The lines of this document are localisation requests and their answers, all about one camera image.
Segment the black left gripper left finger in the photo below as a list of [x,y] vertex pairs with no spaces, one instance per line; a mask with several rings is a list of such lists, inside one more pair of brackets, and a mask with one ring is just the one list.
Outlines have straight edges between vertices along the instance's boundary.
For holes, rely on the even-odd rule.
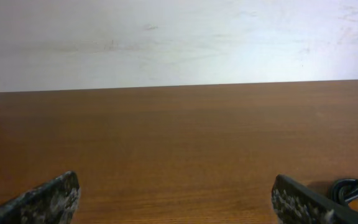
[[73,171],[0,205],[0,224],[69,224],[78,208],[80,185]]

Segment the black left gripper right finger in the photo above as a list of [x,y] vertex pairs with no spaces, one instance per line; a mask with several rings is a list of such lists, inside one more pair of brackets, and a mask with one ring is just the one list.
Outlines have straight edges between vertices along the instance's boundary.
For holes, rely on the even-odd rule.
[[336,180],[324,196],[278,175],[271,191],[273,210],[285,224],[358,224],[358,211],[349,204],[358,199],[358,179]]

